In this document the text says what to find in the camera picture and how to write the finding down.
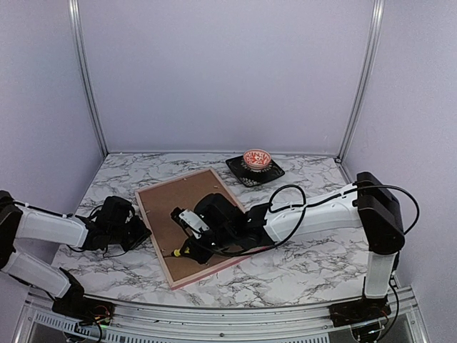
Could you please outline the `yellow handled screwdriver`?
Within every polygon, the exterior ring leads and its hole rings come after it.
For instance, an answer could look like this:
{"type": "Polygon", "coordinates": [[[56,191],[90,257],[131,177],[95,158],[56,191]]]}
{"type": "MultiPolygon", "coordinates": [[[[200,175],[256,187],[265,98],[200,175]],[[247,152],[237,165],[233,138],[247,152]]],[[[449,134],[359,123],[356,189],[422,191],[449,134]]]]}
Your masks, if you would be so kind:
{"type": "Polygon", "coordinates": [[[164,258],[179,258],[182,257],[181,250],[180,249],[175,249],[169,254],[165,254],[164,258]]]}

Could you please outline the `pink photo frame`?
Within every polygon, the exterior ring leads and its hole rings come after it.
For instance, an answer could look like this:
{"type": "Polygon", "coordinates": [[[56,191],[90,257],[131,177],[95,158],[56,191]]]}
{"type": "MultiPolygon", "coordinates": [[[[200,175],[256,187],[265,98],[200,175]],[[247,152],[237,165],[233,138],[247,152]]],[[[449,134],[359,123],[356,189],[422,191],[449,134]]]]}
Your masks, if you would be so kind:
{"type": "Polygon", "coordinates": [[[145,224],[151,230],[151,241],[172,290],[238,264],[247,257],[247,252],[259,251],[274,243],[263,228],[268,207],[247,212],[212,168],[139,189],[136,200],[145,224]],[[232,258],[212,256],[205,264],[187,257],[164,258],[165,254],[180,249],[186,240],[183,228],[171,218],[176,207],[193,211],[209,229],[246,232],[246,253],[232,258]]]}

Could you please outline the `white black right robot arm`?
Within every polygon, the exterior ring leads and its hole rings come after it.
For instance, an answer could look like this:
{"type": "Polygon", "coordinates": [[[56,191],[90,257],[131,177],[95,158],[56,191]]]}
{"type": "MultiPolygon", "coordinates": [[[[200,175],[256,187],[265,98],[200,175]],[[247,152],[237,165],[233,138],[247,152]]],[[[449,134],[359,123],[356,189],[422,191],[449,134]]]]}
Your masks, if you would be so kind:
{"type": "Polygon", "coordinates": [[[368,269],[362,297],[330,307],[336,327],[391,313],[390,278],[405,244],[401,207],[394,187],[369,172],[341,189],[299,203],[272,201],[241,211],[220,193],[205,196],[192,210],[176,207],[171,218],[187,236],[175,252],[199,264],[212,256],[247,257],[275,249],[294,236],[340,228],[361,228],[368,242],[368,269]]]}

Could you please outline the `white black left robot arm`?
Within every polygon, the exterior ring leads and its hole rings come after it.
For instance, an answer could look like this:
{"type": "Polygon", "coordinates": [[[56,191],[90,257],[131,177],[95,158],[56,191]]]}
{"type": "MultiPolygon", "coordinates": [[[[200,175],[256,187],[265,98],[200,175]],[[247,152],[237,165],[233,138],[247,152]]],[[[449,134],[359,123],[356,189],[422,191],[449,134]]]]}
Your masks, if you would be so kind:
{"type": "Polygon", "coordinates": [[[109,196],[87,217],[58,214],[18,202],[1,191],[1,272],[46,292],[57,314],[98,324],[109,319],[111,302],[89,299],[83,286],[68,271],[20,249],[18,239],[38,239],[65,244],[77,252],[119,245],[123,252],[137,248],[151,235],[131,202],[109,196]]]}

